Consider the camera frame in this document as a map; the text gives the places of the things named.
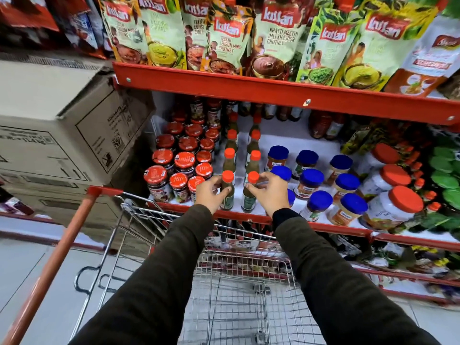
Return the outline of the row of green chutney pouches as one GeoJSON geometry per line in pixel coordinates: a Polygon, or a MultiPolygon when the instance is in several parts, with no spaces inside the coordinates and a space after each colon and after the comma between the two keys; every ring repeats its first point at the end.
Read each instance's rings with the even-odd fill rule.
{"type": "Polygon", "coordinates": [[[118,62],[381,92],[440,0],[98,0],[118,62]]]}

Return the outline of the orange-red metal bar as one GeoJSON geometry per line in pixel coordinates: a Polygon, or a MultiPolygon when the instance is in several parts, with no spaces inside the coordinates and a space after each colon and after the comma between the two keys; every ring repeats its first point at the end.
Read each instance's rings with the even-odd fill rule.
{"type": "Polygon", "coordinates": [[[20,345],[41,303],[45,299],[54,278],[93,208],[96,199],[101,195],[110,197],[121,195],[122,192],[119,189],[89,186],[84,199],[75,212],[70,224],[66,227],[61,240],[55,246],[49,260],[43,267],[41,275],[34,284],[1,345],[20,345]]]}

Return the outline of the person's left hand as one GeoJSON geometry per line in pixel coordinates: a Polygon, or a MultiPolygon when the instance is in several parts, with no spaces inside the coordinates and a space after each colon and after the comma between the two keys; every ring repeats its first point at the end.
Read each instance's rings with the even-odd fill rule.
{"type": "Polygon", "coordinates": [[[221,185],[221,176],[214,175],[209,180],[198,184],[195,205],[201,205],[213,215],[221,204],[216,201],[216,190],[221,185]]]}

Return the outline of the row of dark sauce bottles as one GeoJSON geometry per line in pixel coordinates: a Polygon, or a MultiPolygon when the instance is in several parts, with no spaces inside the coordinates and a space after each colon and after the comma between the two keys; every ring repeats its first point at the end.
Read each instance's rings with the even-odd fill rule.
{"type": "Polygon", "coordinates": [[[204,138],[208,130],[227,133],[228,129],[236,129],[238,118],[248,116],[253,119],[254,129],[259,128],[265,120],[298,123],[305,117],[309,135],[314,139],[326,140],[336,139],[350,121],[349,115],[332,111],[186,96],[183,102],[176,102],[170,124],[182,127],[183,133],[187,128],[200,128],[194,134],[199,139],[204,138]]]}

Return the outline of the green and yellow packets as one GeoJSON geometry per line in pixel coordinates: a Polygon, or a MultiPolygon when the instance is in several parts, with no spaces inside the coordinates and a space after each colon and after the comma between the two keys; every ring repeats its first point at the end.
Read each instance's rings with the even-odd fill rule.
{"type": "Polygon", "coordinates": [[[343,155],[354,155],[363,145],[365,139],[379,125],[381,121],[373,120],[368,124],[352,122],[344,137],[344,143],[340,147],[340,153],[343,155]]]}

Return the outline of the person's right hand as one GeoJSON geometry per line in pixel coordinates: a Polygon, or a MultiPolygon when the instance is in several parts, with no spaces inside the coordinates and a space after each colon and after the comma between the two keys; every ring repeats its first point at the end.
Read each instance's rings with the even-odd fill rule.
{"type": "Polygon", "coordinates": [[[288,182],[276,174],[264,172],[261,175],[264,184],[264,195],[259,203],[267,215],[273,219],[273,214],[280,209],[290,209],[288,201],[288,182]]]}

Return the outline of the pile of dark red packets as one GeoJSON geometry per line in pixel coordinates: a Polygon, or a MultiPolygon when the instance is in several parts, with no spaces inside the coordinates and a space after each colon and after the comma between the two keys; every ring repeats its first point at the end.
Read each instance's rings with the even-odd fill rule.
{"type": "Polygon", "coordinates": [[[0,47],[113,56],[99,0],[0,0],[0,47]]]}

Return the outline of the cardboard box with black print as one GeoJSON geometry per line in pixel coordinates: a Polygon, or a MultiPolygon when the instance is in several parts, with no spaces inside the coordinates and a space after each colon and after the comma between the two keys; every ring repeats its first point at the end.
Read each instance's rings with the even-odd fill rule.
{"type": "MultiPolygon", "coordinates": [[[[91,185],[119,189],[143,198],[149,197],[143,171],[134,167],[119,167],[112,174],[104,178],[96,177],[92,181],[0,170],[0,184],[36,213],[47,215],[64,226],[70,223],[91,185]]],[[[107,244],[122,215],[122,201],[114,196],[98,197],[83,225],[82,233],[93,241],[107,244]]]]}

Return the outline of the group of green-lid jars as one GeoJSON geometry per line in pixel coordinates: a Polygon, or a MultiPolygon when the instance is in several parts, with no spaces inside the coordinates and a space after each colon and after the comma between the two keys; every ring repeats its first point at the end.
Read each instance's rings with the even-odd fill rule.
{"type": "Polygon", "coordinates": [[[437,221],[429,228],[433,234],[450,234],[460,241],[460,143],[451,135],[434,138],[428,159],[429,183],[441,204],[437,221]]]}

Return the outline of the large cardboard box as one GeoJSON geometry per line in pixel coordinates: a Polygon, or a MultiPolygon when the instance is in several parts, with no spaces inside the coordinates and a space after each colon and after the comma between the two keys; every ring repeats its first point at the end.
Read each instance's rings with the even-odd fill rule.
{"type": "Polygon", "coordinates": [[[13,183],[107,185],[155,110],[102,69],[0,60],[0,176],[13,183]]]}

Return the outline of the assorted colourful packets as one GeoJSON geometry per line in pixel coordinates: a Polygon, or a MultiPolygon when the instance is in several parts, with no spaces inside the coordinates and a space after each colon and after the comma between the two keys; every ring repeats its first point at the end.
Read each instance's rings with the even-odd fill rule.
{"type": "Polygon", "coordinates": [[[367,237],[320,235],[385,292],[460,307],[460,252],[367,237]]]}

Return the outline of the green sauce bottle orange cap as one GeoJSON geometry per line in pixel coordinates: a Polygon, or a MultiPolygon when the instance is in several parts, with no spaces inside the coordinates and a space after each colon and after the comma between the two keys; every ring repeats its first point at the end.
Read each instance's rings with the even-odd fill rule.
{"type": "Polygon", "coordinates": [[[225,189],[230,189],[230,190],[227,193],[226,197],[221,202],[220,208],[222,210],[228,211],[233,208],[234,194],[235,194],[235,188],[233,184],[234,179],[235,179],[235,175],[231,170],[223,171],[222,178],[221,178],[220,192],[224,191],[225,189]]]}
{"type": "Polygon", "coordinates": [[[243,197],[242,197],[242,202],[241,202],[241,208],[243,212],[245,213],[250,213],[254,210],[255,204],[256,204],[256,197],[249,191],[249,189],[246,187],[247,184],[252,184],[254,186],[257,185],[259,181],[259,173],[256,171],[250,171],[250,173],[247,174],[245,183],[244,183],[244,188],[243,188],[243,197]]]}

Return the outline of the row of small orange-cap bottles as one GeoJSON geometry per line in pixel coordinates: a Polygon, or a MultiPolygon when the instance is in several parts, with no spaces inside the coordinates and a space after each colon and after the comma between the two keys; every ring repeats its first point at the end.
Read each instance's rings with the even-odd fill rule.
{"type": "Polygon", "coordinates": [[[425,140],[419,144],[405,142],[400,149],[401,166],[411,178],[408,188],[425,203],[441,200],[443,191],[433,179],[435,169],[430,165],[433,148],[433,142],[425,140]]]}

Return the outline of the group of blue-lid jars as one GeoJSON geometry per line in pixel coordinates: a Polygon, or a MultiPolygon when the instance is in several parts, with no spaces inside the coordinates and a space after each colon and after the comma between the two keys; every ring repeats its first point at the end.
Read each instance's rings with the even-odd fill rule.
{"type": "Polygon", "coordinates": [[[357,194],[361,181],[349,172],[353,160],[343,154],[334,155],[324,172],[315,168],[318,161],[319,154],[312,150],[302,150],[296,158],[291,177],[298,182],[292,192],[306,202],[299,215],[313,223],[325,213],[331,224],[349,226],[368,210],[357,194]]]}

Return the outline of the white and orange pouch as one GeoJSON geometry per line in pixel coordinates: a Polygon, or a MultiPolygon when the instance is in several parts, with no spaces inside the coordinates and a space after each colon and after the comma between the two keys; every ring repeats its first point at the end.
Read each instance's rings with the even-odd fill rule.
{"type": "Polygon", "coordinates": [[[383,92],[426,98],[460,68],[460,11],[433,19],[383,92]]]}

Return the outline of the group of red-lid dark jars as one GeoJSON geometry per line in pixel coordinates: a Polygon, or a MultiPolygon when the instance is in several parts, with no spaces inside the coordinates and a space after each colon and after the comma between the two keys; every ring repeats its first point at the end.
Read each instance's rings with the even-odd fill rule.
{"type": "Polygon", "coordinates": [[[144,172],[154,202],[194,202],[198,184],[213,176],[215,143],[209,138],[199,140],[202,134],[201,125],[172,121],[156,137],[153,165],[144,172]]]}

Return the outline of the person's left forearm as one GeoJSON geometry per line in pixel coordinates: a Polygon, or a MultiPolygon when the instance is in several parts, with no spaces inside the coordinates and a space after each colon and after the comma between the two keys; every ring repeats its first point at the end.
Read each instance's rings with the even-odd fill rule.
{"type": "Polygon", "coordinates": [[[175,219],[154,252],[68,345],[176,343],[204,239],[219,205],[196,203],[175,219]]]}

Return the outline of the red metal shelf rack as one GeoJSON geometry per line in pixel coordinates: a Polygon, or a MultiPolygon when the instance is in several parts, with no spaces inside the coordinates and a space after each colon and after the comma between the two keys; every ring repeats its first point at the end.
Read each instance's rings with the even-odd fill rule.
{"type": "MultiPolygon", "coordinates": [[[[115,71],[114,85],[116,89],[135,88],[147,91],[159,91],[165,93],[180,93],[187,95],[198,95],[206,98],[240,98],[250,100],[252,103],[287,103],[294,108],[332,108],[333,112],[351,113],[355,103],[376,105],[371,112],[365,112],[362,116],[371,117],[401,117],[408,118],[410,122],[446,122],[447,127],[458,127],[453,122],[460,121],[460,115],[448,116],[447,113],[441,113],[434,116],[430,109],[439,107],[446,108],[447,112],[460,112],[459,102],[450,102],[441,98],[404,98],[395,94],[375,93],[375,92],[352,92],[346,89],[334,87],[313,87],[313,85],[303,85],[288,81],[277,81],[269,79],[256,79],[245,76],[231,76],[221,74],[207,74],[192,70],[179,69],[162,69],[147,67],[137,64],[124,64],[113,62],[115,71]]],[[[87,218],[96,199],[100,196],[108,196],[121,200],[122,211],[127,211],[131,215],[131,220],[153,220],[153,224],[162,225],[170,222],[177,213],[182,214],[190,207],[189,205],[163,203],[157,204],[153,200],[145,199],[140,196],[131,195],[119,189],[101,186],[89,186],[84,203],[89,201],[89,207],[84,212],[84,219],[87,218]],[[127,199],[140,199],[146,203],[146,207],[132,205],[127,199]]],[[[238,222],[248,222],[252,224],[268,225],[271,223],[268,216],[259,214],[245,214],[243,212],[218,210],[217,219],[236,220],[238,222]]],[[[313,229],[318,232],[341,234],[347,236],[356,236],[366,238],[369,242],[381,241],[392,242],[395,244],[417,245],[424,247],[442,248],[452,252],[460,253],[460,242],[442,241],[428,238],[416,238],[415,236],[392,236],[390,234],[376,234],[372,236],[371,231],[365,228],[346,227],[332,225],[321,222],[313,223],[313,229]]],[[[281,252],[261,248],[255,250],[255,253],[249,251],[230,251],[230,248],[211,249],[209,254],[225,256],[228,258],[246,259],[248,263],[255,260],[265,260],[273,262],[286,263],[287,257],[282,256],[281,252]]],[[[288,277],[288,273],[272,273],[266,271],[254,271],[239,269],[236,264],[231,263],[231,268],[223,267],[220,263],[204,262],[199,269],[205,269],[205,272],[211,272],[212,269],[220,272],[231,272],[224,277],[235,277],[244,279],[252,278],[254,281],[277,282],[290,284],[293,286],[294,277],[288,277]]],[[[378,287],[389,296],[398,298],[408,298],[432,302],[442,306],[460,305],[460,299],[455,300],[453,297],[446,298],[438,294],[430,294],[424,289],[425,294],[418,293],[421,291],[422,282],[431,283],[441,286],[450,286],[460,288],[460,282],[435,279],[414,273],[406,272],[385,272],[372,270],[367,267],[353,265],[356,269],[367,276],[379,276],[378,287]]]]}

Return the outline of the rows of green orange-capped bottles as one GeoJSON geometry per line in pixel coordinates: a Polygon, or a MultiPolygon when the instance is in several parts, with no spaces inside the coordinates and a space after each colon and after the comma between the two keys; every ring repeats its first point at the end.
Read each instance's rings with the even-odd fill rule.
{"type": "MultiPolygon", "coordinates": [[[[227,144],[224,150],[224,163],[223,171],[231,171],[233,173],[232,183],[236,181],[236,154],[237,154],[237,140],[238,130],[236,129],[236,115],[232,113],[230,115],[230,122],[234,127],[230,127],[227,131],[227,144]]],[[[248,176],[250,173],[260,173],[259,161],[261,158],[261,151],[259,148],[259,140],[261,132],[258,129],[254,129],[250,133],[250,142],[246,149],[245,158],[245,180],[248,182],[248,176]]]]}

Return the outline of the large white jar orange lid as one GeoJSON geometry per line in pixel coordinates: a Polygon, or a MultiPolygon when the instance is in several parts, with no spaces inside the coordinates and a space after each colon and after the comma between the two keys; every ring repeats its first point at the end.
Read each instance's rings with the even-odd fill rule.
{"type": "Polygon", "coordinates": [[[390,191],[396,186],[408,186],[410,183],[411,177],[403,168],[387,164],[368,175],[356,190],[356,194],[369,202],[382,192],[390,191]]]}
{"type": "Polygon", "coordinates": [[[376,232],[390,231],[411,220],[423,208],[422,198],[416,192],[399,185],[371,199],[359,223],[376,232]]]}
{"type": "Polygon", "coordinates": [[[366,152],[351,170],[359,179],[365,179],[374,171],[388,164],[396,164],[399,160],[400,155],[397,150],[387,144],[379,143],[366,152]]]}

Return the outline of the person's right forearm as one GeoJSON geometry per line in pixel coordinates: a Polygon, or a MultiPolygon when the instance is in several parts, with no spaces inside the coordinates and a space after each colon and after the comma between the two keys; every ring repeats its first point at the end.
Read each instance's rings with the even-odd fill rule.
{"type": "Polygon", "coordinates": [[[268,212],[327,345],[441,345],[290,208],[268,212]]]}

